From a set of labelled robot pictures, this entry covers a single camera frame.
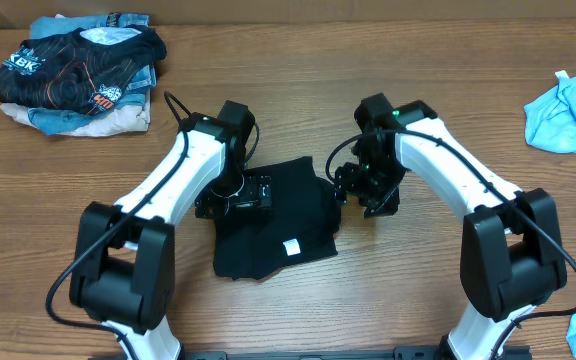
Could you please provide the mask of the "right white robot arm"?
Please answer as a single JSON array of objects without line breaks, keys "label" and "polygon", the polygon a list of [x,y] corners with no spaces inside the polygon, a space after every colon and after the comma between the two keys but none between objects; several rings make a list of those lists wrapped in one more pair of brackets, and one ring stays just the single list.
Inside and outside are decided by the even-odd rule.
[{"label": "right white robot arm", "polygon": [[528,347],[505,342],[520,317],[566,284],[564,260],[548,244],[561,240],[554,200],[487,169],[421,100],[395,108],[377,94],[361,101],[354,119],[362,132],[352,147],[358,161],[334,173],[340,202],[352,194],[365,217],[393,215],[412,171],[462,225],[460,281],[468,304],[458,325],[437,345],[396,347],[394,358],[531,358]]}]

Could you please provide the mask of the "black t-shirt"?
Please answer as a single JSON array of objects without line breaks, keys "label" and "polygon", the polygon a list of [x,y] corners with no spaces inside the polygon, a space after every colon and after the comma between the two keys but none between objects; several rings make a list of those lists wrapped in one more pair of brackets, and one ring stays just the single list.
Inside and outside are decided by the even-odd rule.
[{"label": "black t-shirt", "polygon": [[272,206],[215,221],[213,268],[219,277],[262,280],[276,271],[335,256],[341,209],[334,187],[310,156],[248,171],[271,180]]}]

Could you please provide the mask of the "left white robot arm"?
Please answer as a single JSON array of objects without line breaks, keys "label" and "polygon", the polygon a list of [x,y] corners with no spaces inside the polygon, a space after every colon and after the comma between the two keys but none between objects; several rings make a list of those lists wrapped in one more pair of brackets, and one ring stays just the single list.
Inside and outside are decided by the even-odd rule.
[{"label": "left white robot arm", "polygon": [[175,286],[175,228],[199,218],[254,220],[272,207],[270,179],[247,175],[245,144],[258,131],[249,111],[193,113],[164,160],[138,188],[82,213],[69,298],[110,330],[125,359],[182,359],[166,314]]}]

